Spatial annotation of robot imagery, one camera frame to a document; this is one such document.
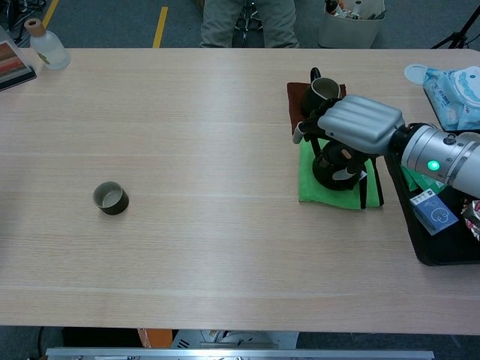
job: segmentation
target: white bin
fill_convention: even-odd
[[[345,8],[353,9],[356,0],[343,0]],[[383,0],[362,0],[360,17],[344,19],[333,16],[323,7],[323,18],[319,27],[318,44],[335,49],[367,49],[372,46],[383,19],[367,20],[371,14],[379,15],[385,10]]]

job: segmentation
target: person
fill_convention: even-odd
[[[294,0],[257,0],[265,47],[299,47]],[[205,0],[200,47],[231,47],[245,0]]]

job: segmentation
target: chair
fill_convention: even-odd
[[[235,30],[241,32],[241,45],[247,47],[248,32],[250,30],[262,31],[262,20],[258,17],[257,7],[255,5],[256,0],[247,0],[245,6],[241,11],[240,17],[235,25]]]

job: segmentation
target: black mug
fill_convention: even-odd
[[[323,101],[340,96],[340,85],[332,79],[322,77],[320,71],[314,67],[310,71],[310,86],[301,98],[301,113],[308,117]]]

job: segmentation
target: green cloth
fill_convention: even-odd
[[[419,172],[407,169],[406,167],[402,166],[401,169],[410,191],[414,191],[420,187],[422,190],[431,189],[435,194],[439,194],[440,191],[447,186],[441,181],[437,181],[430,176],[420,174]]]
[[[319,139],[320,146],[327,143]],[[315,154],[309,142],[304,140],[300,143],[300,162],[298,167],[298,201],[325,203],[339,208],[360,209],[359,184],[352,190],[330,190],[321,185],[314,176],[312,163]],[[375,179],[374,166],[371,160],[365,163],[367,169],[367,207],[380,206],[380,199]]]

